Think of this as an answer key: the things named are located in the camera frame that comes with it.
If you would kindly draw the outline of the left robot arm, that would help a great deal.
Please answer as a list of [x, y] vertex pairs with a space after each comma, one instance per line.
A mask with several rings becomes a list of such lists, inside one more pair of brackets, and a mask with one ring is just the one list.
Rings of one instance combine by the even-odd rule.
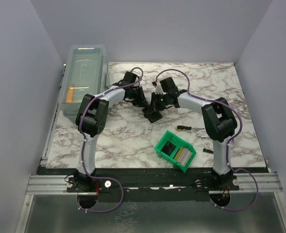
[[113, 84], [109, 89], [96, 95], [86, 94], [83, 97], [76, 117], [78, 131], [82, 135], [82, 146], [79, 163], [73, 173], [73, 178], [68, 182], [73, 184], [74, 189], [91, 191], [96, 186], [94, 172], [95, 153], [99, 135], [105, 128], [108, 109], [125, 99], [132, 99], [135, 105], [147, 107], [140, 81], [140, 76], [127, 71], [122, 80]]

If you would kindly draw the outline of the clear plastic storage box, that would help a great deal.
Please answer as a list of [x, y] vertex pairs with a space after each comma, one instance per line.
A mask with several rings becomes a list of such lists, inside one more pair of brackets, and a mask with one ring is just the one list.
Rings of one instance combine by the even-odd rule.
[[[63, 116], [75, 123], [84, 95], [108, 89], [109, 57], [102, 44], [72, 46], [69, 51], [58, 100]], [[66, 103], [69, 86], [74, 87], [73, 103]]]

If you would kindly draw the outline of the black leather card holder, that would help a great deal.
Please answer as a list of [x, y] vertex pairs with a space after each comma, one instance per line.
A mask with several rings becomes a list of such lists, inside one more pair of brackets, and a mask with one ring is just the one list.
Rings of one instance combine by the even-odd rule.
[[153, 109], [144, 108], [142, 111], [150, 123], [154, 123], [163, 117], [159, 111]]

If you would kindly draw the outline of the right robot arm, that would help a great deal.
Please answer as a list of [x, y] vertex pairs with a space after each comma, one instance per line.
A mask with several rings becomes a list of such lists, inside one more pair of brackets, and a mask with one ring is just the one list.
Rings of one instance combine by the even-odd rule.
[[237, 128], [237, 120], [227, 100], [208, 100], [195, 96], [188, 90], [180, 90], [171, 77], [152, 84], [155, 91], [151, 94], [149, 107], [144, 110], [144, 117], [154, 123], [162, 118], [160, 112], [169, 105], [201, 114], [205, 131], [213, 142], [211, 186], [216, 190], [222, 190], [233, 177], [230, 169], [229, 139], [234, 136]]

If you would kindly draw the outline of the stack of silver cards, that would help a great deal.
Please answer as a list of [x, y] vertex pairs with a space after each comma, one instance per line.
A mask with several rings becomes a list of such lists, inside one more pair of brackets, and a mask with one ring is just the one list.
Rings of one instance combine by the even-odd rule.
[[185, 166], [192, 155], [192, 151], [187, 148], [179, 148], [174, 156], [174, 160], [181, 166]]

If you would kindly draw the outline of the orange tool in box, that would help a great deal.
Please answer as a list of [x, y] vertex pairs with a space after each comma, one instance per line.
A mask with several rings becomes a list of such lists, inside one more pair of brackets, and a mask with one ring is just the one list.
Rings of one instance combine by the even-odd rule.
[[70, 85], [67, 91], [66, 103], [73, 103], [73, 95], [74, 95], [74, 87]]

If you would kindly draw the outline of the black yellow screwdriver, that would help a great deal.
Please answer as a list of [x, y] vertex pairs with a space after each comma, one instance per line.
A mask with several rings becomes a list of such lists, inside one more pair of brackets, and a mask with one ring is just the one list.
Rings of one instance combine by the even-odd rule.
[[176, 127], [176, 130], [179, 130], [179, 131], [190, 131], [190, 130], [204, 130], [204, 128], [178, 125]]

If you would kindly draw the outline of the black green screwdriver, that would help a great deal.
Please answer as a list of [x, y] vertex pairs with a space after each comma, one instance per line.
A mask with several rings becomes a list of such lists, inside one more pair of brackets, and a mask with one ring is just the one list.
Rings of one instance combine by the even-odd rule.
[[203, 152], [213, 154], [214, 152], [210, 149], [203, 148]]

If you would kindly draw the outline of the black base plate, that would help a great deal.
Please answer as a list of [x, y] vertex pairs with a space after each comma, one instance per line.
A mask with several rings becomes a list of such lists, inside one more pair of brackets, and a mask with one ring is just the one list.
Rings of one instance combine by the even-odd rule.
[[273, 179], [266, 168], [250, 168], [248, 172], [238, 171], [225, 185], [215, 188], [210, 168], [190, 168], [185, 173], [173, 168], [98, 168], [94, 174], [97, 187], [76, 190], [68, 182], [74, 171], [40, 167], [30, 184], [39, 186], [37, 195], [76, 195], [83, 201], [209, 201], [213, 194], [266, 192]]

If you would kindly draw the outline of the green plastic bin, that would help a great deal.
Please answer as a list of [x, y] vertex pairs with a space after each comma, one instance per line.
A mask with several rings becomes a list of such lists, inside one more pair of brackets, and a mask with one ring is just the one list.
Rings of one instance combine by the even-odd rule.
[[[187, 161], [185, 166], [181, 166], [174, 160], [174, 156], [179, 148], [187, 148], [192, 151], [192, 155]], [[158, 144], [155, 146], [156, 154], [159, 158], [163, 158], [167, 162], [171, 163], [174, 168], [178, 168], [185, 173], [189, 168], [191, 162], [196, 156], [196, 151], [194, 147], [183, 140], [182, 138], [178, 137], [177, 135], [173, 134], [170, 131], [166, 131], [163, 137], [160, 139]]]

